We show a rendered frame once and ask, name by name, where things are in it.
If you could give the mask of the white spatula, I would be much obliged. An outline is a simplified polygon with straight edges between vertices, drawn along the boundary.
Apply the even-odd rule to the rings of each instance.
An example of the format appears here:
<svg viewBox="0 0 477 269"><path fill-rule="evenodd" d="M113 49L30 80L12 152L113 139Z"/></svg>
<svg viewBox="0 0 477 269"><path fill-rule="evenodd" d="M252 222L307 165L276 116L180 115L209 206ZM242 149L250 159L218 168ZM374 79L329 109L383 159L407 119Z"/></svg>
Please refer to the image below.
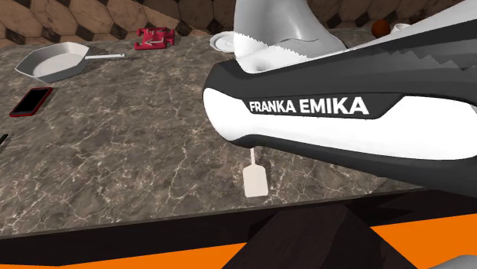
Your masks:
<svg viewBox="0 0 477 269"><path fill-rule="evenodd" d="M256 164L255 149L250 149L251 163L242 171L245 196L248 198L267 196L268 195L268 181L266 169Z"/></svg>

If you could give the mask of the red-cased black phone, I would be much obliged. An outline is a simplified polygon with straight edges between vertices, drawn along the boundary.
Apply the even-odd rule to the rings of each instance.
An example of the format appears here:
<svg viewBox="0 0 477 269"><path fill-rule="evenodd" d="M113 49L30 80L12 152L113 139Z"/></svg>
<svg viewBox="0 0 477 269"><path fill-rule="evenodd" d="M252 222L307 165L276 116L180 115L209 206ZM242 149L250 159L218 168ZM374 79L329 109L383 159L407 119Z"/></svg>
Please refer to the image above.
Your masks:
<svg viewBox="0 0 477 269"><path fill-rule="evenodd" d="M32 116L52 93L51 87L30 89L9 113L10 117Z"/></svg>

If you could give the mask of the white plate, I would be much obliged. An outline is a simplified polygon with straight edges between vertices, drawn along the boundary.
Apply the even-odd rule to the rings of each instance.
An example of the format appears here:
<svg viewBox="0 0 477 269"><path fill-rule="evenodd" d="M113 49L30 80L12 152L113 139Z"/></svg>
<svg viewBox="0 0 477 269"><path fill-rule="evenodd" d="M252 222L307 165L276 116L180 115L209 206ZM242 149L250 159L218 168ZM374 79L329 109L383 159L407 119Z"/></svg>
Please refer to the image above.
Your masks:
<svg viewBox="0 0 477 269"><path fill-rule="evenodd" d="M234 32L223 31L218 34L214 34L210 40L209 45L217 51L224 53L233 53L234 48Z"/></svg>

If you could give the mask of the red puzzle-shaped block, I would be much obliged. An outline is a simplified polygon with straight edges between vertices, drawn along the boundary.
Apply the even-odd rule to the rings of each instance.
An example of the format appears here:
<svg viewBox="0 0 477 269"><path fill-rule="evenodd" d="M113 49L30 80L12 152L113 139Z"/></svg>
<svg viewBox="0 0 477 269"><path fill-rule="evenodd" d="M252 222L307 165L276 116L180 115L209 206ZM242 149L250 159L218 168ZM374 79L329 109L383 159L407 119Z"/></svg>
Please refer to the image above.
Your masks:
<svg viewBox="0 0 477 269"><path fill-rule="evenodd" d="M136 50L166 49L175 42L175 30L169 28L139 28L136 31L142 37L140 43L135 43Z"/></svg>

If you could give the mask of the white frying pan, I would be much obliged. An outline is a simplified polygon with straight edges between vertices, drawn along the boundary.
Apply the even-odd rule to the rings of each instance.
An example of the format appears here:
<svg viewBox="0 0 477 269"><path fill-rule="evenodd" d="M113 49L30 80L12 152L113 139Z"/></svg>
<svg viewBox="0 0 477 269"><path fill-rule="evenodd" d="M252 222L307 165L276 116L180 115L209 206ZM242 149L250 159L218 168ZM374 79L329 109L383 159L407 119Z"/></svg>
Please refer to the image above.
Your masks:
<svg viewBox="0 0 477 269"><path fill-rule="evenodd" d="M15 70L43 83L55 83L81 73L90 60L125 58L124 53L90 54L92 49L74 42L63 42L31 51Z"/></svg>

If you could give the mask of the brown ball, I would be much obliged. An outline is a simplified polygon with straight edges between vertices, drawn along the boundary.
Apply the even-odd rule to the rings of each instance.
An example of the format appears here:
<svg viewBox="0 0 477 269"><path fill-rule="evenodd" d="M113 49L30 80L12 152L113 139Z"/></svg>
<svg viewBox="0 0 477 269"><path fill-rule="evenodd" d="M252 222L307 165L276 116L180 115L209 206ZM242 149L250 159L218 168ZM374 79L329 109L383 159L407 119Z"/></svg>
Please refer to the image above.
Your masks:
<svg viewBox="0 0 477 269"><path fill-rule="evenodd" d="M373 23L371 31L375 38L380 38L390 34L391 27L387 20L380 19Z"/></svg>

